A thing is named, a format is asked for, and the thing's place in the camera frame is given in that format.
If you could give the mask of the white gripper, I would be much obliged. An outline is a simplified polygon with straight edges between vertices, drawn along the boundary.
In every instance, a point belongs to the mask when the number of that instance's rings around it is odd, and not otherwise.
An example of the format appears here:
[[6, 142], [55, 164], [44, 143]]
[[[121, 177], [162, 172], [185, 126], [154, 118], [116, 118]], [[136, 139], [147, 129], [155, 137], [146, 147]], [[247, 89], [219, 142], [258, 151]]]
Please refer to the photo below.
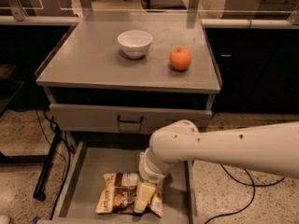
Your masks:
[[156, 190], [156, 186], [153, 184], [159, 184], [164, 180], [174, 165], [173, 161], [164, 161], [156, 157], [150, 149], [140, 153], [138, 171], [141, 178], [146, 182], [140, 182], [137, 186], [135, 198], [136, 213], [141, 214], [145, 211]]

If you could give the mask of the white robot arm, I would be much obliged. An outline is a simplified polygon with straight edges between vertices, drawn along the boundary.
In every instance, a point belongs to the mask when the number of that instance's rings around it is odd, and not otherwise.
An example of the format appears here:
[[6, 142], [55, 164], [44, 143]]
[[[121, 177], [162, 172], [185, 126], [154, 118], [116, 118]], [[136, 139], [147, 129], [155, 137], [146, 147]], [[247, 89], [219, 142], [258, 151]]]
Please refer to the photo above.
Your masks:
[[155, 131], [140, 154], [135, 211], [146, 209], [155, 186], [180, 161], [207, 161], [299, 178], [299, 122], [201, 133], [189, 120]]

